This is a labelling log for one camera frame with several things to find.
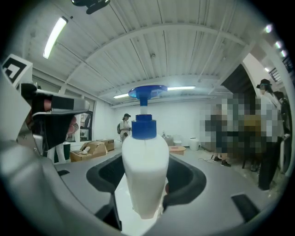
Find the ceiling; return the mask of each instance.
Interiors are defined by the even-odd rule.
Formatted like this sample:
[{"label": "ceiling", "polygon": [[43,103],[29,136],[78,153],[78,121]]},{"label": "ceiling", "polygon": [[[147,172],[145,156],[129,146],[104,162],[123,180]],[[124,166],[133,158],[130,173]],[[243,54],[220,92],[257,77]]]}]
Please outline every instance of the ceiling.
[{"label": "ceiling", "polygon": [[[69,22],[49,59],[42,57],[58,18]],[[192,86],[160,98],[210,98],[229,93],[221,83],[252,50],[257,24],[238,0],[111,0],[87,15],[70,0],[42,1],[20,25],[6,54],[33,63],[34,73],[113,105],[147,84]]]}]

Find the backpack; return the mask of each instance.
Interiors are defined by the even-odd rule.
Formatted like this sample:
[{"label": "backpack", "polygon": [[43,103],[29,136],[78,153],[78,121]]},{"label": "backpack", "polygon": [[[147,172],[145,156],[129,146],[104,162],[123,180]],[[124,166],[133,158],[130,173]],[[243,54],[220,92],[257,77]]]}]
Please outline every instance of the backpack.
[{"label": "backpack", "polygon": [[289,101],[286,98],[280,100],[281,103],[281,116],[283,119],[284,132],[292,135],[292,120],[291,120],[291,108]]},{"label": "backpack", "polygon": [[118,134],[121,134],[120,123],[117,125],[117,133],[118,133]]}]

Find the bottle cap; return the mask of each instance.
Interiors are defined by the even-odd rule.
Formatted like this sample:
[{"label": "bottle cap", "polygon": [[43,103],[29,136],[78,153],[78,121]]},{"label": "bottle cap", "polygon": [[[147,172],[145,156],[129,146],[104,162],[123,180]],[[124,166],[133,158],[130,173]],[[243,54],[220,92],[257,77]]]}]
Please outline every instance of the bottle cap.
[{"label": "bottle cap", "polygon": [[[164,85],[148,85],[133,88],[128,95],[137,98],[140,101],[140,106],[147,106],[149,99],[158,96],[163,91],[167,91],[167,87]],[[132,121],[132,137],[144,140],[156,136],[157,125],[156,120],[152,119],[152,115],[136,115],[136,120]]]}]

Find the orange object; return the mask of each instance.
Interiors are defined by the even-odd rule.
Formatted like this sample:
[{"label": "orange object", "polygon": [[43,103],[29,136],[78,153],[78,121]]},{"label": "orange object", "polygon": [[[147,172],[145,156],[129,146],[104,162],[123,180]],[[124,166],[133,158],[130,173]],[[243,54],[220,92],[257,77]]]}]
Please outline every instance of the orange object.
[{"label": "orange object", "polygon": [[178,154],[178,155],[184,155],[184,151],[186,150],[185,147],[182,146],[170,146],[169,147],[169,152]]}]

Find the cardboard box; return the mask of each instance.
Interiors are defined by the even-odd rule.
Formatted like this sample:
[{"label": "cardboard box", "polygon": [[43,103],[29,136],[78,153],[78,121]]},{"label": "cardboard box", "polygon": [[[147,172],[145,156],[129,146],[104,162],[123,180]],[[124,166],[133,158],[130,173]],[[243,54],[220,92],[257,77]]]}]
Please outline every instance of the cardboard box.
[{"label": "cardboard box", "polygon": [[186,150],[185,147],[182,146],[170,146],[169,147],[169,152],[170,153],[175,153],[178,155],[184,155],[184,151]]},{"label": "cardboard box", "polygon": [[[90,147],[87,154],[82,154],[81,152],[86,148]],[[89,160],[95,157],[101,157],[107,154],[106,146],[104,142],[92,141],[83,144],[79,151],[71,151],[70,159],[72,162]]]},{"label": "cardboard box", "polygon": [[113,139],[99,139],[97,141],[104,142],[107,151],[112,151],[115,149],[115,144]]}]

